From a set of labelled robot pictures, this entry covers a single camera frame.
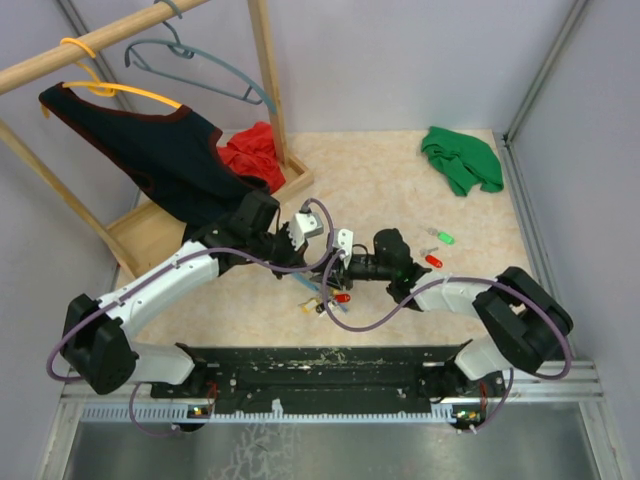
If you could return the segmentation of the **bunch of tagged keys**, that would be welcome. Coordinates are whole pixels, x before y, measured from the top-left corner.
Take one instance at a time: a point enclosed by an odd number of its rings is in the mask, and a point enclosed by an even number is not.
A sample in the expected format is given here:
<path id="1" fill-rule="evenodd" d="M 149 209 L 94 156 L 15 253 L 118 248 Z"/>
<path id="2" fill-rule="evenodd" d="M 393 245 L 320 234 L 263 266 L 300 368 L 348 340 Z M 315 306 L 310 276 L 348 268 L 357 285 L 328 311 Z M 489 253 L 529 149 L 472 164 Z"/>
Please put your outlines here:
<path id="1" fill-rule="evenodd" d="M 333 296 L 330 296 L 328 301 L 330 310 L 346 313 L 348 311 L 347 304 L 349 302 L 344 304 L 339 304 L 333 300 Z M 306 313 L 306 314 L 315 312 L 318 316 L 323 316 L 326 313 L 326 307 L 322 299 L 316 298 L 316 297 L 311 297 L 310 299 L 300 303 L 298 307 L 303 313 Z"/>

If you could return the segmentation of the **large keyring with blue handle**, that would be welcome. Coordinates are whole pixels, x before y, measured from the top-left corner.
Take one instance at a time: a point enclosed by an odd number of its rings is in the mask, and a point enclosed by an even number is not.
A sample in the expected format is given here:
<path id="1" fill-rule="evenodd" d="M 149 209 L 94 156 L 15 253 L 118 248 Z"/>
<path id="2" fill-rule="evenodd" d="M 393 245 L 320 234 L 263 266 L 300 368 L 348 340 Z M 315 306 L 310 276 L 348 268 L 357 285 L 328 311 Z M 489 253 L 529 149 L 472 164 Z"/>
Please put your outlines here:
<path id="1" fill-rule="evenodd" d="M 329 296 L 329 288 L 325 287 L 321 282 L 312 280 L 306 273 L 293 273 L 292 278 L 309 290 L 313 297 L 322 299 L 324 296 Z"/>

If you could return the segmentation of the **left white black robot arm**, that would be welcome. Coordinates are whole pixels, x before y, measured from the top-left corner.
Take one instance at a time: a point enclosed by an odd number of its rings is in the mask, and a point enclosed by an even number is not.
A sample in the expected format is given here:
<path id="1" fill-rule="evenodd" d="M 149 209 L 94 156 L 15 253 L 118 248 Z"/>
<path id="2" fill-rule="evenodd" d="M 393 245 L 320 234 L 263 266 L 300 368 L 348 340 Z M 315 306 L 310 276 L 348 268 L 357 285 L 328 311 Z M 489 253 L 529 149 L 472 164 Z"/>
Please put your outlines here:
<path id="1" fill-rule="evenodd" d="M 303 267 L 308 241 L 323 233 L 323 222 L 304 205 L 272 232 L 279 211 L 277 200 L 250 193 L 234 212 L 195 231 L 167 260 L 128 285 L 98 299 L 86 294 L 73 299 L 62 357 L 98 395 L 135 382 L 174 385 L 189 397 L 201 394 L 208 373 L 186 347 L 145 345 L 135 339 L 178 299 L 235 266 L 266 265 L 280 274 Z"/>

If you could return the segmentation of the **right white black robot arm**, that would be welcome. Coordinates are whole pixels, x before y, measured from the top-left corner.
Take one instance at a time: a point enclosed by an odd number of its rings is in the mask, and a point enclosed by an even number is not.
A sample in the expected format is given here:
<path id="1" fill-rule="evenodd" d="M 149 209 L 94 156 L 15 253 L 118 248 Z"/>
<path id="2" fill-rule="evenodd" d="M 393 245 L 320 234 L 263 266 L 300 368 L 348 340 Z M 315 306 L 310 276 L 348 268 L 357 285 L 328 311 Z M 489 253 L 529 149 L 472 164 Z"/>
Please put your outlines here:
<path id="1" fill-rule="evenodd" d="M 321 293 L 331 282 L 346 289 L 356 281 L 382 281 L 398 309 L 445 311 L 479 320 L 486 336 L 464 343 L 447 370 L 448 387 L 470 395 L 490 373 L 517 369 L 542 378 L 541 366 L 557 353 L 564 356 L 557 378 L 571 368 L 568 336 L 573 321 L 566 310 L 526 271 L 511 266 L 495 278 L 444 274 L 423 267 L 397 229 L 375 234 L 373 250 L 356 254 L 353 234 L 336 234 L 330 256 L 314 268 Z"/>

